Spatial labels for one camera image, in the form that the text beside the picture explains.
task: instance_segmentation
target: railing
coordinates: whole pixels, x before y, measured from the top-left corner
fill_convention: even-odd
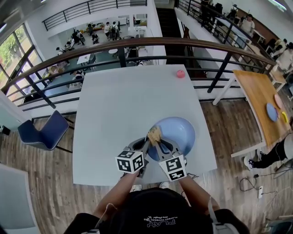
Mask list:
[[[214,49],[214,50],[220,50],[220,51],[225,51],[227,52],[226,58],[225,59],[217,59],[217,58],[203,58],[203,57],[193,57],[193,56],[146,56],[146,57],[134,57],[134,58],[128,58],[125,57],[125,48],[128,47],[141,47],[141,46],[157,46],[157,45],[174,45],[174,46],[187,46],[187,47],[197,47],[197,48],[208,48],[208,49]],[[29,75],[36,73],[40,70],[46,69],[49,66],[52,66],[54,64],[57,63],[61,63],[63,61],[72,59],[72,58],[77,58],[79,56],[82,55],[86,55],[86,54],[94,54],[97,52],[102,52],[102,51],[108,51],[111,49],[118,49],[118,57],[114,58],[110,61],[104,61],[104,62],[99,62],[99,63],[93,63],[93,64],[88,64],[85,66],[79,66],[67,71],[64,71],[62,73],[58,73],[58,74],[54,74],[51,75],[49,77],[43,78],[41,80],[38,80],[36,82],[33,82]],[[240,56],[246,56],[248,58],[251,59],[255,59],[257,61],[259,61],[260,63],[263,63],[264,66],[258,67],[258,66],[254,66],[254,65],[250,65],[250,64],[245,64],[245,63],[241,63],[241,62],[237,62],[237,61],[233,61],[230,60],[232,55],[240,55]],[[273,65],[275,65],[276,63],[264,58],[262,56],[258,56],[255,54],[252,54],[250,52],[244,51],[242,49],[239,48],[235,48],[235,47],[231,47],[231,46],[227,46],[227,45],[223,45],[223,44],[219,44],[219,43],[213,43],[213,42],[208,42],[208,41],[202,41],[202,40],[195,40],[195,39],[187,39],[187,38],[172,38],[172,37],[147,37],[147,38],[138,38],[138,39],[124,39],[124,40],[118,40],[118,41],[111,41],[111,42],[106,42],[106,43],[100,43],[98,45],[93,45],[90,47],[83,47],[80,49],[76,49],[76,50],[72,50],[70,52],[66,52],[62,55],[53,57],[51,59],[48,59],[34,67],[32,67],[31,69],[29,69],[28,71],[22,73],[21,75],[17,76],[15,79],[13,79],[12,81],[10,81],[8,84],[6,84],[1,91],[4,92],[5,94],[7,93],[8,89],[14,85],[16,82],[20,81],[23,78],[26,78],[29,82],[30,85],[27,85],[25,87],[22,87],[20,90],[17,90],[11,94],[9,94],[9,96],[20,92],[21,90],[31,86],[34,91],[31,92],[30,94],[27,94],[25,96],[22,96],[20,98],[16,98],[13,100],[13,102],[16,102],[18,100],[27,98],[31,95],[35,95],[35,94],[39,94],[40,98],[32,100],[32,101],[28,101],[25,103],[22,103],[18,106],[26,106],[28,104],[34,103],[34,102],[38,102],[41,100],[45,100],[47,103],[46,104],[41,104],[38,106],[33,106],[33,107],[28,107],[28,108],[23,108],[23,111],[28,111],[31,109],[35,109],[35,108],[40,108],[40,107],[44,107],[44,106],[51,106],[52,108],[56,108],[56,104],[62,103],[62,102],[69,102],[69,101],[75,101],[78,100],[79,98],[69,98],[69,99],[65,99],[65,100],[61,100],[61,101],[51,101],[52,98],[54,97],[58,97],[58,96],[63,96],[66,94],[70,94],[70,93],[76,93],[76,92],[80,92],[81,88],[76,89],[76,90],[68,90],[66,92],[60,92],[60,93],[56,93],[54,95],[50,95],[47,96],[45,95],[45,91],[47,90],[51,90],[51,89],[55,89],[58,87],[62,87],[65,85],[70,85],[70,84],[74,84],[74,83],[78,83],[83,81],[83,79],[78,79],[78,80],[71,80],[71,81],[67,81],[67,82],[63,82],[60,84],[56,84],[53,86],[48,86],[45,87],[43,89],[38,88],[37,84],[40,82],[45,82],[47,80],[51,80],[57,76],[62,76],[64,74],[68,74],[77,70],[82,70],[82,69],[88,69],[88,68],[94,68],[94,67],[99,67],[102,65],[106,65],[106,64],[115,64],[118,63],[120,64],[120,67],[126,67],[127,63],[131,62],[131,61],[143,61],[143,60],[166,60],[166,59],[172,59],[172,60],[196,60],[196,61],[213,61],[213,62],[221,62],[222,65],[219,69],[211,69],[211,68],[192,68],[192,67],[187,67],[187,71],[190,74],[191,80],[212,80],[212,84],[208,87],[200,87],[200,88],[209,88],[208,92],[210,93],[214,88],[222,88],[222,86],[217,86],[217,82],[218,81],[227,81],[228,79],[226,78],[221,78],[223,73],[232,73],[231,70],[227,69],[227,64],[236,64],[236,65],[240,65],[242,67],[250,67],[252,69],[257,69],[258,72],[260,73],[269,73],[270,70],[272,69]],[[194,71],[210,71],[210,72],[216,72],[216,76],[214,78],[193,78],[192,77],[192,72]]]
[[[147,0],[91,0],[87,2],[83,2],[67,8],[48,19],[43,21],[46,30],[50,30],[60,24],[66,23],[70,20],[73,20],[77,17],[81,17],[84,15],[90,15],[94,12],[111,9],[111,8],[119,8],[123,6],[141,6],[147,5]]]
[[[255,48],[253,48],[253,46],[255,46],[257,47],[257,50],[259,50],[258,54],[261,54],[267,59],[271,60],[270,56],[261,47],[261,45],[257,43],[255,39],[243,31],[234,22],[212,9],[211,6],[203,5],[202,3],[195,0],[179,0],[177,7],[185,11],[188,16],[193,17],[199,23],[201,23],[201,26],[211,32],[211,34],[213,34],[213,36],[216,37],[219,42],[223,44],[230,44],[231,46],[242,48],[244,50],[249,49],[252,53],[255,53]],[[247,64],[252,63],[253,65],[259,65],[253,59],[235,59],[238,61],[243,59]]]

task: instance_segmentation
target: window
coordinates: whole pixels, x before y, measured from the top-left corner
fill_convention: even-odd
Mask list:
[[[3,71],[0,71],[0,88],[2,88],[8,81],[8,77]]]
[[[42,62],[36,51],[34,50],[29,56],[28,56],[29,61],[32,63],[32,65],[36,66]],[[42,77],[43,74],[45,73],[46,69],[38,71],[40,76]]]
[[[15,87],[15,85],[11,86],[11,87],[9,88],[8,92],[7,92],[7,95],[9,95],[10,93],[15,92],[16,90],[18,90],[18,89]],[[9,98],[11,101],[13,101],[13,100],[15,100],[16,98],[19,98],[19,97],[22,97],[22,96],[23,96],[23,94],[22,94],[21,92],[17,92],[17,93],[15,93],[15,94],[9,96],[8,98]],[[20,104],[22,104],[22,101],[23,101],[23,99],[20,99],[20,100],[18,100],[18,101],[15,101],[14,104],[15,104],[15,105],[20,105]]]
[[[12,74],[22,57],[23,53],[17,45],[14,35],[11,34],[0,45],[0,63],[8,75]]]
[[[23,25],[21,25],[18,29],[15,30],[15,34],[24,52],[28,51],[32,44],[26,35]]]
[[[24,57],[24,54],[32,47],[32,41],[29,38],[29,35],[27,34],[27,31],[25,29],[24,25],[21,25],[18,27],[1,45],[0,45],[0,64],[2,68],[0,67],[0,88],[6,85],[7,81],[9,79],[13,79],[14,77],[11,77],[11,74],[16,69],[17,65],[22,66],[21,70],[19,71],[18,75],[23,73],[24,71],[31,68],[32,64],[33,66],[39,64],[42,62],[41,58],[39,57],[37,51],[32,51],[30,55],[28,55],[27,58],[24,60],[24,64],[21,62],[21,59]],[[33,81],[39,80],[39,78],[42,75],[38,74],[32,74],[30,75],[30,78]],[[16,82],[15,85],[11,86],[7,92],[7,95],[20,90],[21,88],[29,85],[29,82],[26,78],[23,78]],[[44,88],[44,85],[42,83],[37,84],[37,86],[42,89]],[[15,100],[16,98],[20,98],[26,94],[31,93],[34,89],[30,86],[28,88],[25,88],[8,98],[10,100]],[[23,99],[20,99],[14,104],[19,105],[23,102]]]

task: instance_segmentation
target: human arm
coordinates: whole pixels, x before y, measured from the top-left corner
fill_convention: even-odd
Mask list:
[[[208,215],[208,203],[211,195],[200,187],[190,176],[180,179],[179,183],[185,192],[190,205],[199,213]],[[220,209],[218,203],[213,198],[212,208],[214,211]]]
[[[252,34],[255,30],[255,24],[254,22],[251,23],[251,30],[250,30],[250,33]]]
[[[277,50],[276,52],[274,52],[273,54],[272,54],[272,56],[273,57],[275,57],[276,55],[279,55],[279,54],[281,54],[283,51],[282,50]]]
[[[99,202],[93,215],[101,218],[106,211],[106,207],[109,203],[113,204],[116,208],[119,208],[126,200],[133,184],[138,175],[138,172],[134,174],[126,174],[118,183],[103,197]],[[103,216],[103,220],[110,218],[109,214]]]

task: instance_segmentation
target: tree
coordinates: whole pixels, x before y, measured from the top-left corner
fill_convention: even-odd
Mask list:
[[[15,34],[20,43],[23,41],[23,39],[25,39],[25,32],[22,25],[18,29],[15,30]]]
[[[0,46],[0,57],[3,59],[3,64],[8,63],[13,55],[19,57],[20,51],[13,34],[11,34]]]

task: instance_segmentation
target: pink plate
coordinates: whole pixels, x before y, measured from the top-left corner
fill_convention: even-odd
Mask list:
[[[282,102],[280,96],[279,96],[278,94],[275,94],[275,95],[274,95],[274,99],[275,99],[276,105],[277,105],[280,109],[282,109],[282,108],[283,108],[283,102]]]

